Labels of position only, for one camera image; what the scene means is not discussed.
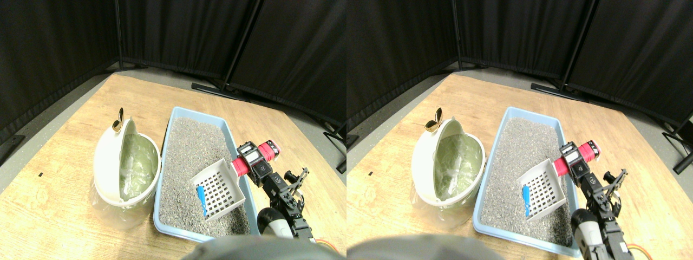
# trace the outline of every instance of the blue litter box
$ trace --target blue litter box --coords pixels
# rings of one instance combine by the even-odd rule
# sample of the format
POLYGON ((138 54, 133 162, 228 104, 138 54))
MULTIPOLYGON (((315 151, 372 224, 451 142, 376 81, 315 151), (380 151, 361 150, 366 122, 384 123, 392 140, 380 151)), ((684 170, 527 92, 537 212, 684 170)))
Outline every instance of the blue litter box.
MULTIPOLYGON (((157 197, 154 201, 154 226, 161 233, 202 243, 214 238, 195 232, 190 232, 188 230, 180 229, 177 227, 164 225, 161 223, 161 221, 159 221, 159 200, 161 198, 161 182, 163 182, 166 178, 166 149, 169 140, 168 134, 170 133, 170 127, 173 125, 173 121, 179 117, 187 117, 198 122, 210 123, 212 125, 218 126, 224 133, 224 138, 226 139, 226 147, 228 147, 229 152, 231 152, 231 157, 236 158, 238 156, 238 152, 236 151, 236 142, 234 141, 234 136, 231 135, 229 125, 223 118, 189 110, 183 107, 173 108, 173 111, 171 112, 171 117, 168 120, 168 127, 166 128, 166 136, 164 137, 164 148, 163 150, 161 150, 162 168, 161 175, 159 176, 159 183, 157 184, 157 197)), ((245 213, 248 215, 248 225, 250 226, 250 234, 260 235, 257 224, 258 212, 257 208, 255 207, 255 204, 253 203, 253 196, 250 192, 250 183, 248 182, 248 177, 245 175, 242 176, 240 178, 240 181, 238 182, 238 185, 240 186, 240 190, 243 192, 243 195, 246 197, 243 206, 245 207, 245 213)))
MULTIPOLYGON (((495 153, 495 147, 498 145, 498 142, 500 140, 500 136, 502 135, 503 128, 505 127, 505 123, 514 117, 520 117, 527 119, 529 121, 535 122, 535 123, 543 123, 545 125, 549 125, 553 127, 556 130, 556 134, 559 137, 559 145, 565 145, 565 137, 563 136, 563 128, 561 128, 561 122, 558 119, 555 119, 550 116, 545 116, 543 114, 537 114, 534 112, 530 112, 527 110, 522 110, 517 107, 508 107, 507 110, 505 110, 505 115, 503 116, 503 120, 500 122, 500 127, 498 128, 498 133, 495 134, 495 141, 493 141, 493 147, 491 148, 491 155, 489 156, 488 163, 486 164, 486 170, 484 172, 484 177, 481 179, 481 187, 479 188, 479 197, 477 198, 476 201, 476 206, 474 207, 474 214, 472 216, 472 222, 474 225, 474 230, 476 230, 479 233, 482 234, 487 234, 490 236, 495 236, 499 237, 502 239, 507 239, 510 241, 514 241, 517 243, 521 243, 524 245, 529 245, 533 246, 535 248, 539 248, 542 250, 546 250, 548 252, 553 252, 557 254, 564 254, 570 257, 576 257, 576 258, 582 258, 580 254, 580 250, 577 247, 577 243, 573 240, 572 246, 567 248, 562 245, 557 245, 554 243, 549 243, 547 241, 542 241, 539 239, 535 239, 529 236, 517 234, 515 232, 510 232, 507 230, 499 229, 497 227, 492 227, 488 225, 481 224, 481 209, 484 207, 484 199, 486 197, 486 179, 488 178, 489 174, 493 170, 493 160, 495 159, 494 153, 495 153)), ((577 210, 577 190, 575 187, 575 184, 573 184, 572 180, 567 177, 565 179, 565 185, 567 186, 567 192, 568 192, 568 206, 570 208, 570 213, 572 214, 575 210, 577 210)))

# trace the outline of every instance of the metal stand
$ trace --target metal stand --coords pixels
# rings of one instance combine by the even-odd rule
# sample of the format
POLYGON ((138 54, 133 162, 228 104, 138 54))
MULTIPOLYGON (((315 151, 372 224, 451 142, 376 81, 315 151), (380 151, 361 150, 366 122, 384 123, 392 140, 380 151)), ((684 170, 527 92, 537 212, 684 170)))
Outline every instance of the metal stand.
POLYGON ((225 87, 216 87, 215 88, 215 87, 207 87, 204 85, 193 83, 192 88, 196 89, 196 90, 200 90, 201 92, 206 92, 206 93, 214 94, 217 96, 222 96, 225 98, 235 99, 237 101, 250 102, 250 100, 248 98, 244 97, 243 95, 234 94, 233 92, 226 90, 225 87))
POLYGON ((236 67, 238 67, 238 62, 240 61, 241 54, 243 54, 243 50, 248 44, 248 40, 250 39, 250 34, 253 31, 253 28, 255 27, 255 23, 257 22, 258 15, 260 14, 260 11, 262 11, 262 6, 263 6, 264 0, 256 0, 255 4, 253 5, 252 12, 250 13, 250 17, 248 18, 246 24, 245 24, 245 30, 243 31, 243 36, 241 36, 240 39, 240 44, 238 45, 238 48, 236 49, 236 53, 234 54, 234 59, 231 61, 231 66, 229 67, 228 72, 226 73, 226 76, 224 77, 224 82, 222 84, 215 84, 212 83, 212 85, 215 85, 217 89, 211 88, 211 87, 205 87, 200 84, 192 84, 193 89, 197 89, 203 92, 207 92, 210 94, 214 94, 217 96, 222 96, 225 98, 232 98, 240 101, 246 101, 248 102, 247 98, 244 98, 242 96, 239 96, 237 94, 233 94, 230 91, 227 90, 227 88, 231 84, 231 77, 233 76, 234 72, 236 71, 236 67))
POLYGON ((4 144, 0 145, 0 166, 5 163, 5 160, 10 157, 24 138, 25 136, 23 135, 13 135, 4 144))
POLYGON ((551 87, 545 87, 545 86, 542 86, 542 85, 539 85, 536 83, 532 83, 531 88, 536 90, 536 91, 544 92, 546 94, 551 94, 554 96, 560 96, 562 98, 572 99, 574 101, 582 101, 582 102, 588 101, 587 98, 585 98, 583 96, 578 96, 578 95, 575 95, 573 93, 566 91, 565 86, 561 86, 558 89, 554 89, 551 87))
POLYGON ((114 1, 116 4, 116 28, 118 30, 118 69, 104 69, 101 74, 110 74, 120 71, 131 71, 135 69, 146 69, 147 66, 142 66, 140 64, 135 64, 132 67, 123 66, 123 33, 121 32, 121 10, 119 8, 118 0, 114 1))
MULTIPOLYGON (((330 140, 331 140, 331 138, 334 138, 334 139, 336 139, 337 141, 341 142, 342 144, 344 144, 344 146, 346 146, 346 149, 347 149, 347 150, 348 150, 348 149, 351 147, 351 145, 353 145, 353 143, 356 142, 356 140, 358 139, 358 135, 346 135, 346 139, 343 139, 343 138, 339 137, 338 135, 336 135, 335 133, 332 133, 332 132, 323 132, 323 134, 325 135, 325 137, 327 137, 327 139, 330 139, 330 140)), ((344 172, 347 171, 347 154, 346 154, 346 153, 342 153, 342 155, 344 155, 344 160, 340 163, 340 165, 337 165, 337 171, 339 171, 341 174, 344 174, 344 172)))
POLYGON ((662 135, 664 135, 664 138, 669 138, 677 140, 682 146, 684 152, 686 152, 686 157, 681 160, 677 165, 674 166, 673 170, 676 174, 681 174, 691 163, 693 163, 693 153, 689 152, 688 150, 693 149, 693 144, 691 144, 689 141, 684 140, 683 138, 677 137, 677 135, 681 135, 681 130, 685 130, 687 135, 687 139, 693 139, 691 136, 693 136, 693 123, 690 123, 690 118, 693 116, 693 112, 688 115, 688 119, 684 121, 677 129, 675 129, 672 133, 668 132, 662 132, 662 135))
POLYGON ((433 74, 432 76, 450 74, 461 71, 471 71, 475 69, 488 69, 488 67, 484 67, 478 64, 474 64, 474 66, 471 67, 462 66, 462 52, 460 51, 462 41, 460 41, 459 39, 459 24, 457 23, 457 4, 455 3, 455 0, 450 0, 450 4, 453 5, 453 22, 455 23, 455 41, 457 43, 457 69, 441 69, 440 71, 438 71, 438 73, 433 74))
POLYGON ((570 56, 570 63, 568 63, 568 69, 565 71, 565 75, 563 75, 563 80, 560 82, 558 86, 556 86, 558 89, 553 89, 550 87, 544 87, 539 84, 532 83, 531 88, 544 92, 546 94, 551 94, 555 96, 560 96, 563 98, 569 98, 574 101, 582 101, 582 102, 587 102, 587 98, 583 96, 578 96, 575 94, 572 94, 565 90, 565 86, 568 85, 568 80, 570 79, 570 73, 572 72, 572 68, 575 65, 577 54, 580 52, 580 48, 582 47, 583 42, 585 41, 585 36, 587 36, 587 29, 590 26, 590 23, 592 22, 592 18, 594 17, 595 9, 597 7, 597 0, 592 0, 590 2, 590 9, 587 11, 587 18, 585 18, 585 22, 582 24, 582 29, 580 30, 580 36, 577 38, 577 43, 575 44, 575 48, 572 50, 572 56, 570 56))

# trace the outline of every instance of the gold handle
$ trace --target gold handle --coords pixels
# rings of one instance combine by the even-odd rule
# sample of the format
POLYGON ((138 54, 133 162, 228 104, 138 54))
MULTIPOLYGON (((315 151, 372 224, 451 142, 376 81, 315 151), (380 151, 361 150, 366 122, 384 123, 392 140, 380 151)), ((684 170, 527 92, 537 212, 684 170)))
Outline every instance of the gold handle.
POLYGON ((440 127, 440 123, 441 123, 440 118, 441 118, 442 116, 443 116, 443 109, 441 109, 440 107, 438 107, 438 110, 436 110, 436 112, 435 112, 435 117, 433 118, 434 120, 429 121, 429 122, 426 123, 426 125, 424 126, 424 128, 426 129, 426 131, 428 131, 428 132, 435 132, 435 130, 438 130, 438 128, 440 127))
POLYGON ((120 132, 121 128, 123 127, 123 108, 121 107, 121 110, 118 111, 118 120, 115 120, 113 122, 113 131, 120 132))

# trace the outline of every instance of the wooden table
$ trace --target wooden table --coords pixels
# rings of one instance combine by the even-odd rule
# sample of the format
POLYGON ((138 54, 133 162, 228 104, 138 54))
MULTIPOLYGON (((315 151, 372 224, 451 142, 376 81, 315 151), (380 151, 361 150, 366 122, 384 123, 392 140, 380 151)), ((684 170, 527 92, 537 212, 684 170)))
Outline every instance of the wooden table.
MULTIPOLYGON (((282 154, 272 167, 280 173, 308 167, 304 216, 316 239, 345 253, 346 187, 283 112, 112 75, 0 195, 0 259, 180 259, 192 251, 197 243, 159 233, 151 215, 126 232, 105 226, 87 199, 96 142, 118 109, 161 148, 174 106, 226 119, 239 142, 277 140, 282 154)), ((251 186, 258 209, 268 207, 265 193, 251 186)))
MULTIPOLYGON (((347 225, 358 228, 347 233, 347 245, 383 236, 449 232, 479 239, 506 259, 568 259, 477 233, 471 219, 453 230, 437 229, 422 222, 409 203, 412 151, 423 124, 438 107, 443 108, 443 118, 454 116, 465 132, 479 137, 488 156, 508 106, 557 118, 568 141, 596 140, 603 154, 590 167, 598 176, 628 170, 620 189, 623 208, 618 218, 627 243, 641 245, 654 259, 693 258, 693 204, 623 113, 455 75, 447 77, 350 172, 347 225)), ((578 196, 585 207, 584 197, 578 196)), ((633 254, 636 259, 643 257, 633 254)))

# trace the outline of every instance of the red cylinder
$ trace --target red cylinder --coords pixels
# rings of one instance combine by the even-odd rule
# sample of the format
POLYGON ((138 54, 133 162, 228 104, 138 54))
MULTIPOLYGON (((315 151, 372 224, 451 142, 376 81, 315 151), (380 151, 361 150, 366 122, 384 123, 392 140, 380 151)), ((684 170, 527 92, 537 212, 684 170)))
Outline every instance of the red cylinder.
MULTIPOLYGON (((594 140, 592 140, 592 143, 597 147, 598 153, 601 153, 601 150, 599 149, 597 143, 594 140)), ((592 147, 590 146, 589 142, 582 144, 580 147, 577 148, 577 150, 580 152, 580 155, 582 155, 582 158, 585 160, 585 162, 591 162, 595 158, 595 151, 592 150, 592 147)), ((570 169, 568 168, 568 162, 566 162, 563 157, 558 158, 556 161, 554 161, 554 167, 556 167, 556 172, 559 174, 559 177, 566 175, 570 172, 570 169)))
MULTIPOLYGON (((272 148, 269 144, 267 144, 267 142, 264 142, 260 146, 258 146, 260 154, 262 154, 262 157, 264 157, 265 160, 267 160, 268 162, 274 159, 279 153, 281 153, 281 148, 274 140, 269 140, 269 142, 272 142, 274 144, 274 147, 277 149, 277 153, 274 153, 274 150, 272 150, 272 148)), ((239 177, 248 174, 248 172, 250 171, 250 166, 241 157, 236 158, 233 161, 233 165, 239 177)))

